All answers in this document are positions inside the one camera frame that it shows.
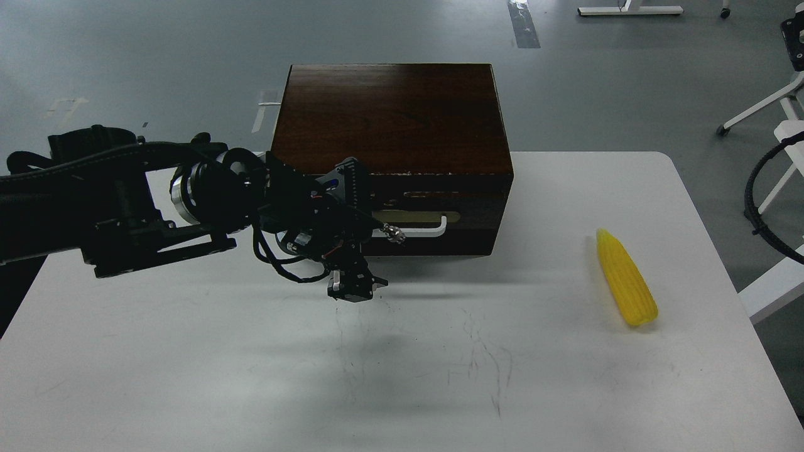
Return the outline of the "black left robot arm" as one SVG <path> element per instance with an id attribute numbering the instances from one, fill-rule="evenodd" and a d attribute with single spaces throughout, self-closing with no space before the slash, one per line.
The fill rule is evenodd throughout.
<path id="1" fill-rule="evenodd" d="M 2 330 L 45 259 L 78 249 L 98 278 L 129 274 L 235 248 L 253 232 L 253 252 L 294 283 L 329 280 L 327 294 L 370 300 L 387 281 L 372 274 L 362 245 L 374 232 L 405 241 L 374 218 L 369 174 L 347 158 L 319 178 L 270 153 L 214 143 L 147 141 L 94 125 L 48 138 L 50 156 L 13 152 L 2 177 Z"/>

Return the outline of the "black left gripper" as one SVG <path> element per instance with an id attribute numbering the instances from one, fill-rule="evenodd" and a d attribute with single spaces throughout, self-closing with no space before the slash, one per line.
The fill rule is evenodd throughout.
<path id="1" fill-rule="evenodd" d="M 351 303 L 372 300 L 389 285 L 371 272 L 362 244 L 375 231 L 393 244 L 404 244 L 406 235 L 371 214 L 370 177 L 362 162 L 349 157 L 314 177 L 270 153 L 253 160 L 251 226 L 259 261 L 326 264 L 327 296 Z"/>

